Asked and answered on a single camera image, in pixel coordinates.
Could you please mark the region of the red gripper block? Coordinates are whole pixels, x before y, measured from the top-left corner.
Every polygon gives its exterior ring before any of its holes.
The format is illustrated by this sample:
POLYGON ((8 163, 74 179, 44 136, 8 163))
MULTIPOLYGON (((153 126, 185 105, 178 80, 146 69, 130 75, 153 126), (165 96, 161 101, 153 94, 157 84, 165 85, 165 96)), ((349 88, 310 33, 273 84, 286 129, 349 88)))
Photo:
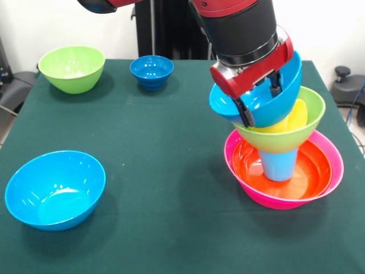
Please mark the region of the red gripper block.
POLYGON ((285 30, 277 30, 277 34, 276 48, 264 59, 252 65, 230 68, 218 61, 210 67, 214 82, 226 95, 234 99, 233 102, 245 127, 253 127, 254 118, 240 96, 260 85, 265 78, 270 79, 270 92, 273 98, 282 92, 279 70, 292 59, 294 48, 285 30))

